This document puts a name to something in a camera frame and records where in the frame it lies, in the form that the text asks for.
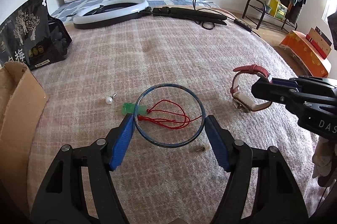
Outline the white gloved hand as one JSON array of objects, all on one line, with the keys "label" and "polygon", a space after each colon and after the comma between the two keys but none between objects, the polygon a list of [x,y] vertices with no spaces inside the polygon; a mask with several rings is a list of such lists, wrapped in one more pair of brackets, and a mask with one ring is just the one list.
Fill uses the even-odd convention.
[{"label": "white gloved hand", "polygon": [[314,171],[312,178],[318,179],[318,185],[328,188],[336,181],[336,141],[319,137],[312,156]]}]

